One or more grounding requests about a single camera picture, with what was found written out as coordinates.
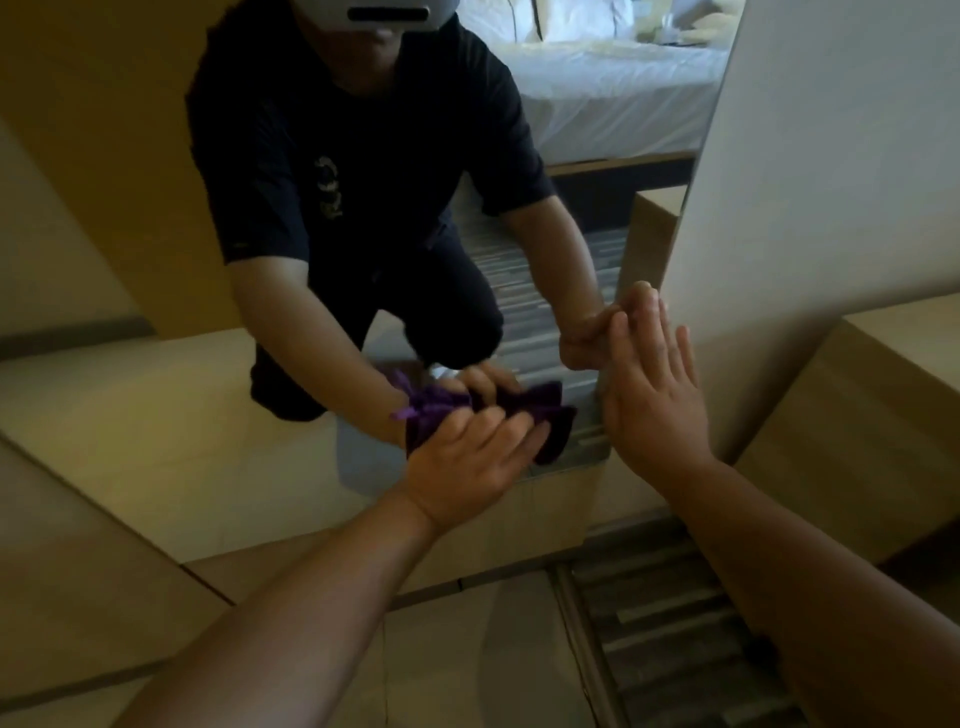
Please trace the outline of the person's right hand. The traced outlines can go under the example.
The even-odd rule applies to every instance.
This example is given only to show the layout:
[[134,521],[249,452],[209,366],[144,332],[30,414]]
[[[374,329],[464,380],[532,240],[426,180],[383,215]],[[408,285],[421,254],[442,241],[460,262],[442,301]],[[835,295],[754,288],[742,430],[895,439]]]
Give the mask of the person's right hand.
[[622,462],[668,504],[692,480],[714,467],[701,389],[675,392],[675,332],[660,292],[663,379],[649,379],[635,348],[631,289],[607,329],[609,361],[602,386],[604,427]]

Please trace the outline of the person's left hand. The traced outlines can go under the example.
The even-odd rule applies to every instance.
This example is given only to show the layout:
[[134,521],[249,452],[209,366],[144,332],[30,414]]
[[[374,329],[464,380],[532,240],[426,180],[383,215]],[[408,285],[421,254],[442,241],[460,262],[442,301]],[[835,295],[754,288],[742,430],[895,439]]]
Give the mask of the person's left hand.
[[458,408],[407,460],[399,490],[448,532],[480,515],[534,464],[551,431],[527,412]]

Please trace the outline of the purple cleaning cloth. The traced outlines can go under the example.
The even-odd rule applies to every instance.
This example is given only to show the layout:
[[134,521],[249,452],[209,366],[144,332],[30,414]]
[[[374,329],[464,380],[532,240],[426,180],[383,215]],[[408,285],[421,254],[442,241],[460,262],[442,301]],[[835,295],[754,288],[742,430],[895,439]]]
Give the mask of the purple cleaning cloth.
[[[407,404],[391,414],[391,418],[404,423],[407,456],[426,443],[450,413],[461,408],[480,412],[485,407],[481,394],[474,390],[457,393],[438,384],[417,389],[400,370],[389,376],[389,382],[407,396]],[[542,422],[549,424],[548,437],[534,456],[535,465],[550,465],[561,456],[578,413],[575,406],[564,404],[562,383],[558,380],[547,381],[520,393],[512,393],[498,386],[494,404],[502,408],[507,417],[525,412],[534,419],[536,425]]]

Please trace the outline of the person's left forearm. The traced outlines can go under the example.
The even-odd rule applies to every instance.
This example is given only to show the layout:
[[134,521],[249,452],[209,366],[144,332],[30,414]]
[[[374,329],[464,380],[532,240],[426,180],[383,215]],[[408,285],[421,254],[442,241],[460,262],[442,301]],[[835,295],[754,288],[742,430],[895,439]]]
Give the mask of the person's left forearm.
[[438,535],[401,481],[216,621],[111,728],[324,728]]

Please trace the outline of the person's right forearm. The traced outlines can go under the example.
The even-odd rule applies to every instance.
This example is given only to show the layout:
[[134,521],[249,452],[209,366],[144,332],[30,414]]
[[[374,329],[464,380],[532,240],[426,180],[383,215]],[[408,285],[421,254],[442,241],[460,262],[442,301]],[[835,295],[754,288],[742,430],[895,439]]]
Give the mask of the person's right forearm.
[[649,482],[817,728],[960,728],[960,626],[714,459]]

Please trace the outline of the light wooden cabinet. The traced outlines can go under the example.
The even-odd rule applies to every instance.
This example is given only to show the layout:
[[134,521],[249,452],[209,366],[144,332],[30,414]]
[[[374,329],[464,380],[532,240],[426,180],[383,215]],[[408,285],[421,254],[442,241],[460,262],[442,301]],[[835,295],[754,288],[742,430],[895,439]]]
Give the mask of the light wooden cabinet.
[[735,467],[873,564],[960,518],[960,293],[837,322]]

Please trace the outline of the large wall mirror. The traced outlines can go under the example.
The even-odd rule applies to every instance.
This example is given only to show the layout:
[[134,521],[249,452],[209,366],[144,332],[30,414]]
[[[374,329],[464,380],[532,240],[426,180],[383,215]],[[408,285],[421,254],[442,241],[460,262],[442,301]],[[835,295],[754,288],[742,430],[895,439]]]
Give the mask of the large wall mirror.
[[387,373],[512,366],[605,456],[597,276],[511,69],[454,10],[0,0],[0,120],[155,331],[0,365],[0,429],[189,566],[326,530],[402,467]]

